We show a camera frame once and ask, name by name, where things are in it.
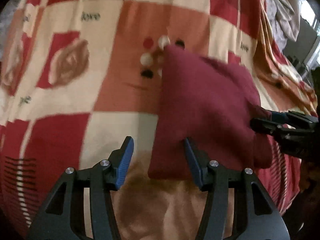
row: orange square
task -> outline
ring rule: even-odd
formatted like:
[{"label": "orange square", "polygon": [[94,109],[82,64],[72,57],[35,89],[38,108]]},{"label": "orange square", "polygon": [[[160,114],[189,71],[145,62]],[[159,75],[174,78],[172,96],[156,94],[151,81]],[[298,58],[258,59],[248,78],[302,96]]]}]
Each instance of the orange square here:
[{"label": "orange square", "polygon": [[209,16],[171,5],[125,1],[111,59],[94,111],[157,114],[163,36],[186,49],[208,53]]}]

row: maroon cloth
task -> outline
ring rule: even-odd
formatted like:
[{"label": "maroon cloth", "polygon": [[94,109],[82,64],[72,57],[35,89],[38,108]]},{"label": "maroon cloth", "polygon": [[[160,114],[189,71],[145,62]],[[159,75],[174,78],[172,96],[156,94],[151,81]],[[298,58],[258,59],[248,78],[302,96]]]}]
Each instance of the maroon cloth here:
[{"label": "maroon cloth", "polygon": [[272,149],[250,119],[266,117],[248,70],[202,58],[177,46],[164,49],[159,120],[148,175],[190,179],[183,139],[192,137],[227,168],[268,168]]}]

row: bed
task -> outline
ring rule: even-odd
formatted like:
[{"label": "bed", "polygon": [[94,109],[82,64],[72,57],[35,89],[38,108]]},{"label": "bed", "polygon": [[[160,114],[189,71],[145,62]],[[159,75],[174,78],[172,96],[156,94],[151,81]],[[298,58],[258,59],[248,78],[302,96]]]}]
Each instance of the bed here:
[{"label": "bed", "polygon": [[[263,108],[315,115],[314,91],[280,52],[267,8],[267,0],[21,0],[0,86],[0,207],[19,234],[66,167],[89,168],[131,135],[136,150],[113,195],[122,238],[193,239],[206,195],[167,170],[148,174],[162,49],[182,40],[195,54],[244,66]],[[271,166],[256,173],[283,214],[299,192],[300,161],[270,146]],[[232,191],[229,200],[226,235]]]}]

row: red dot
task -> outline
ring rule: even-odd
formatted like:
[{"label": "red dot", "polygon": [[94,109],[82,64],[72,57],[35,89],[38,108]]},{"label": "red dot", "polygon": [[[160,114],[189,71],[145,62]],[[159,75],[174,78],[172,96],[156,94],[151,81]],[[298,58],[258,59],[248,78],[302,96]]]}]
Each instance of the red dot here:
[{"label": "red dot", "polygon": [[153,39],[151,37],[145,38],[143,42],[143,47],[146,49],[151,49],[153,46]]}]

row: metal screw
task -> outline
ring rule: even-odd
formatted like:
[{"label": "metal screw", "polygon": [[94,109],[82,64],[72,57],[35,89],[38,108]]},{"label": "metal screw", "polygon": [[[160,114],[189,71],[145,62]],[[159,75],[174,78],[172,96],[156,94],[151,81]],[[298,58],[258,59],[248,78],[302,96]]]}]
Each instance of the metal screw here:
[{"label": "metal screw", "polygon": [[74,171],[75,171],[74,168],[69,167],[69,168],[66,169],[66,174],[71,174],[71,173],[73,173]]},{"label": "metal screw", "polygon": [[219,163],[217,161],[209,161],[209,165],[212,167],[217,167],[219,166]]},{"label": "metal screw", "polygon": [[110,165],[110,161],[108,161],[108,160],[102,160],[102,161],[100,162],[100,165],[101,165],[101,166],[108,166],[108,165]]},{"label": "metal screw", "polygon": [[250,168],[245,168],[244,171],[245,171],[246,174],[252,174],[253,173],[253,170],[251,170]]}]

